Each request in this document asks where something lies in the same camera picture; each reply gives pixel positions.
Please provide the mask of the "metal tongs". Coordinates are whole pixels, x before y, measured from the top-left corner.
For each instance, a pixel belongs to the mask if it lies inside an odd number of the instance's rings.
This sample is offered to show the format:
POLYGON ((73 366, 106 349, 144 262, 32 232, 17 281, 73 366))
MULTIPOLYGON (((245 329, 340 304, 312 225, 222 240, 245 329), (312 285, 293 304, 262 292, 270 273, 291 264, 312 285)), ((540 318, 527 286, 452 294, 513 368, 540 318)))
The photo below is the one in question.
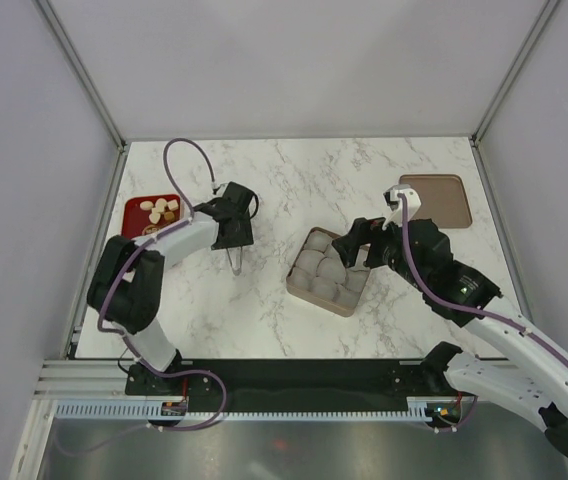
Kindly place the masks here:
POLYGON ((228 264, 234 276, 242 273, 243 266, 243 248, 233 247, 225 250, 228 264))

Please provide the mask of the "rose gold chocolate box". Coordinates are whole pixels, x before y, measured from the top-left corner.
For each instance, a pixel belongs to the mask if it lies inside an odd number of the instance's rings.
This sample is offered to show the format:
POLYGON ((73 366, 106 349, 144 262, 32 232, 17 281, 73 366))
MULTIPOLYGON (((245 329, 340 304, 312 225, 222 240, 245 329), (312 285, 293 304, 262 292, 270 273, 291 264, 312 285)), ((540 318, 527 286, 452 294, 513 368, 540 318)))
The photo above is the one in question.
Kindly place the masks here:
POLYGON ((351 317, 370 276, 364 266, 369 247, 361 247, 355 265, 345 267, 332 245, 337 237, 313 227, 288 271, 285 285, 288 293, 298 299, 341 317, 351 317))

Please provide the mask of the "white heart chocolate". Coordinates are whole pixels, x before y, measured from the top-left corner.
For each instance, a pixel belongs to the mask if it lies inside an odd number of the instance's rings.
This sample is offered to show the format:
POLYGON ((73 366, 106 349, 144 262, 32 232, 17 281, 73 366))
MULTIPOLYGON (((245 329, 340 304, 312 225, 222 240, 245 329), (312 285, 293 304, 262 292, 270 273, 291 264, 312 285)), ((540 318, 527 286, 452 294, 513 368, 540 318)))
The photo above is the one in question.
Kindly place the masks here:
POLYGON ((150 215, 149 215, 149 220, 153 223, 153 224, 157 224, 162 218, 162 214, 156 211, 153 211, 150 215))

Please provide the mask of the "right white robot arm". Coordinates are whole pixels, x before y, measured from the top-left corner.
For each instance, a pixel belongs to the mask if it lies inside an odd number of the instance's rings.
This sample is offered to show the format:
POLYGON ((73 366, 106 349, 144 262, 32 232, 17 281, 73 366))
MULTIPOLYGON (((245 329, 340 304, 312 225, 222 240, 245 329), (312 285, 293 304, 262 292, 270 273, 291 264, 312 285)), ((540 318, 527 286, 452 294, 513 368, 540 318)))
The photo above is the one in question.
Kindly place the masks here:
POLYGON ((420 372, 427 391, 440 395, 454 388, 499 405, 540 429, 568 458, 568 353, 495 283, 456 260, 449 238, 433 221, 399 226, 358 218, 332 246, 347 267, 355 266, 361 247, 367 247, 366 267, 390 268, 420 291, 434 313, 492 345, 519 369, 515 376, 502 373, 442 342, 420 372))

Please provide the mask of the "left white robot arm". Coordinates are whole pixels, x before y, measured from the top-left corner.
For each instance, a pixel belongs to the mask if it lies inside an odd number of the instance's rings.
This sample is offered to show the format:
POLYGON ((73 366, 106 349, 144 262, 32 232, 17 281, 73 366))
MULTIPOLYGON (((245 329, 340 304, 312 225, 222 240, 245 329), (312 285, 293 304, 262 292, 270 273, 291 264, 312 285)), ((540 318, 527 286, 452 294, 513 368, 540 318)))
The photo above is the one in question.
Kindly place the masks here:
POLYGON ((161 394, 177 391, 183 380, 179 350, 158 320, 164 274, 191 254, 203 250, 242 250, 254 243, 251 221, 257 194, 230 182, 220 196, 191 206, 188 216, 154 233, 133 239, 110 238, 87 292, 87 304, 98 313, 98 329, 122 340, 148 372, 148 383, 161 394))

